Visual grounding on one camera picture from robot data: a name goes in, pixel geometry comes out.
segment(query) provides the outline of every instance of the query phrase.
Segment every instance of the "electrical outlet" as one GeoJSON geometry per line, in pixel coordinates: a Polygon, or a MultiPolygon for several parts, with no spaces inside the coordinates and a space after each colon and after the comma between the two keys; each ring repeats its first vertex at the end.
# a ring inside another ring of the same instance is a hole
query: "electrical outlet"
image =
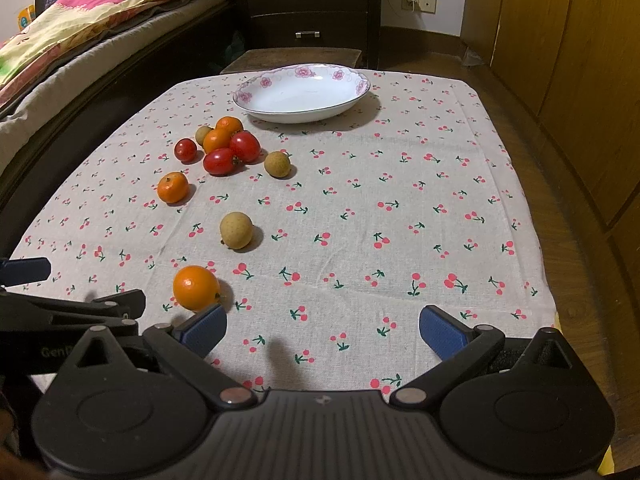
{"type": "Polygon", "coordinates": [[[420,10],[420,0],[402,0],[402,10],[420,10]]]}
{"type": "Polygon", "coordinates": [[[402,0],[401,8],[402,10],[435,14],[436,0],[402,0]]]}
{"type": "Polygon", "coordinates": [[[422,12],[436,13],[436,0],[418,0],[418,6],[422,12]]]}

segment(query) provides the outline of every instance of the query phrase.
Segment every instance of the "bowl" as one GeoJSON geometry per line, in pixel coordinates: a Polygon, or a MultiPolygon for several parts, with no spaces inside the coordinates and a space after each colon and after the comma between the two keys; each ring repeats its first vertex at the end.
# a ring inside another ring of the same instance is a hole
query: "bowl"
{"type": "Polygon", "coordinates": [[[325,63],[275,68],[242,83],[234,103],[271,123],[321,121],[351,108],[371,83],[357,70],[325,63]]]}

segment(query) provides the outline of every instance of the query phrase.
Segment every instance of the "orange fruit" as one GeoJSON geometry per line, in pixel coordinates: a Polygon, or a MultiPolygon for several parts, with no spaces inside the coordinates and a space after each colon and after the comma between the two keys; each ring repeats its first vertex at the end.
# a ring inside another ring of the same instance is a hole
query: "orange fruit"
{"type": "Polygon", "coordinates": [[[216,303],[220,284],[210,270],[198,265],[184,267],[174,277],[174,297],[184,308],[197,312],[216,303]]]}
{"type": "Polygon", "coordinates": [[[218,148],[228,148],[231,136],[235,132],[229,132],[225,129],[213,128],[207,135],[204,136],[202,141],[202,149],[209,155],[213,150],[218,148]]]}
{"type": "Polygon", "coordinates": [[[235,117],[229,117],[229,116],[222,117],[221,119],[219,119],[218,122],[216,123],[216,129],[225,130],[230,134],[234,134],[236,132],[241,132],[242,130],[244,130],[244,128],[242,127],[242,123],[240,122],[240,119],[236,119],[235,117]]]}
{"type": "Polygon", "coordinates": [[[158,198],[163,202],[180,202],[189,192],[189,181],[180,171],[172,171],[160,179],[156,191],[158,198]]]}

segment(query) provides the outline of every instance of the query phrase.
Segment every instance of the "drawer handle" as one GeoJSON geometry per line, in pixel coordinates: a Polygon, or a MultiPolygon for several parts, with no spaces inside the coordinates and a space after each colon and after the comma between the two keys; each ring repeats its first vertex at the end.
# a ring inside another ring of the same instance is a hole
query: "drawer handle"
{"type": "Polygon", "coordinates": [[[300,40],[302,36],[311,36],[311,35],[313,35],[314,38],[319,38],[320,31],[319,30],[301,30],[300,32],[296,32],[296,38],[298,40],[300,40]]]}

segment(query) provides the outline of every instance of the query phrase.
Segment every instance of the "ribbed black surface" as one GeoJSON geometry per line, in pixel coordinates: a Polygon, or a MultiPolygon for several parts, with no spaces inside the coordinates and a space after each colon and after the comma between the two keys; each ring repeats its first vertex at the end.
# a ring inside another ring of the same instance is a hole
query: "ribbed black surface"
{"type": "MultiPolygon", "coordinates": [[[[424,413],[379,392],[281,392],[225,413],[187,458],[148,478],[175,480],[498,480],[457,455],[424,413]]],[[[597,479],[596,474],[572,477],[597,479]]]]}

